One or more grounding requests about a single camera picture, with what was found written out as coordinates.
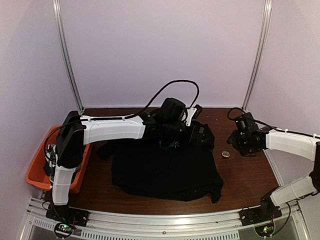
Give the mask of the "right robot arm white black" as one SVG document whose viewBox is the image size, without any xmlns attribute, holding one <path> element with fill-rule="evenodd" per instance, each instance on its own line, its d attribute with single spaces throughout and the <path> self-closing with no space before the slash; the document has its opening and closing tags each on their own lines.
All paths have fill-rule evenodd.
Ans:
<svg viewBox="0 0 320 240">
<path fill-rule="evenodd" d="M 281 205 L 293 200 L 314 196 L 320 192 L 320 136 L 280 129 L 254 119 L 250 112 L 243 112 L 228 120 L 235 122 L 237 129 L 227 143 L 243 157 L 253 157 L 262 150 L 275 150 L 293 154 L 313 162 L 313 170 L 293 182 L 280 186 L 261 198 L 256 210 L 259 220 L 268 220 Z"/>
</svg>

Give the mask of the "round gold brooch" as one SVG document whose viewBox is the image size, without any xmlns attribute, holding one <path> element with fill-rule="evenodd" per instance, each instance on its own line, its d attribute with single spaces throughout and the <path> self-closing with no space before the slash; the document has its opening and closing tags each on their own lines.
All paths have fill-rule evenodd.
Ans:
<svg viewBox="0 0 320 240">
<path fill-rule="evenodd" d="M 223 157 L 223 158 L 226 158 L 226 159 L 228 159 L 230 156 L 231 156 L 231 154 L 228 152 L 228 151 L 222 151 L 221 152 L 221 156 Z"/>
</svg>

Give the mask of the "black t-shirt blue logo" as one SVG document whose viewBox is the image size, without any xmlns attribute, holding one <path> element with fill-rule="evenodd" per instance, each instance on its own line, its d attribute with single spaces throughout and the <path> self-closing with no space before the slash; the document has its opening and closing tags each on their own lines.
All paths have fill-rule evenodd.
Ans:
<svg viewBox="0 0 320 240">
<path fill-rule="evenodd" d="M 224 185 L 212 153 L 215 136 L 198 121 L 188 129 L 194 142 L 188 137 L 171 143 L 117 139 L 96 153 L 101 160 L 112 159 L 111 182 L 128 194 L 184 202 L 210 196 L 215 204 Z"/>
</svg>

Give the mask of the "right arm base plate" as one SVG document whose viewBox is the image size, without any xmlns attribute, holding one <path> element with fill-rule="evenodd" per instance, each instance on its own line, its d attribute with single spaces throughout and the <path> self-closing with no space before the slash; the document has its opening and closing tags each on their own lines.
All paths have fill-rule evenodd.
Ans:
<svg viewBox="0 0 320 240">
<path fill-rule="evenodd" d="M 238 213 L 242 226 L 249 226 L 259 224 L 262 222 L 268 222 L 274 218 L 279 218 L 282 216 L 282 212 L 278 208 L 271 212 L 264 212 L 260 206 L 252 208 L 244 207 Z"/>
</svg>

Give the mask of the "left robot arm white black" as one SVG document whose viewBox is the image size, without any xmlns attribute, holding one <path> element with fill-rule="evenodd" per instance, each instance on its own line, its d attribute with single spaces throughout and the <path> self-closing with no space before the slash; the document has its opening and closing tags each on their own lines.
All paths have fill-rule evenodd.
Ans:
<svg viewBox="0 0 320 240">
<path fill-rule="evenodd" d="M 73 176 L 80 168 L 85 146 L 109 140 L 167 140 L 170 147 L 186 143 L 204 146 L 210 137 L 205 127 L 196 122 L 202 107 L 186 107 L 175 98 L 166 98 L 161 107 L 125 116 L 79 115 L 68 113 L 64 123 L 55 129 L 55 143 L 44 142 L 43 152 L 50 174 L 52 213 L 61 222 L 72 218 L 66 207 Z"/>
</svg>

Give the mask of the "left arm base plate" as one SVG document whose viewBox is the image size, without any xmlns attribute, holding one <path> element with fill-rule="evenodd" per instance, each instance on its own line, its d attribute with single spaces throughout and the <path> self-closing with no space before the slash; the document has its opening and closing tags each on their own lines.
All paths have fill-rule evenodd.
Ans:
<svg viewBox="0 0 320 240">
<path fill-rule="evenodd" d="M 68 205 L 49 205 L 45 217 L 73 226 L 86 227 L 89 214 L 87 210 L 72 208 Z"/>
</svg>

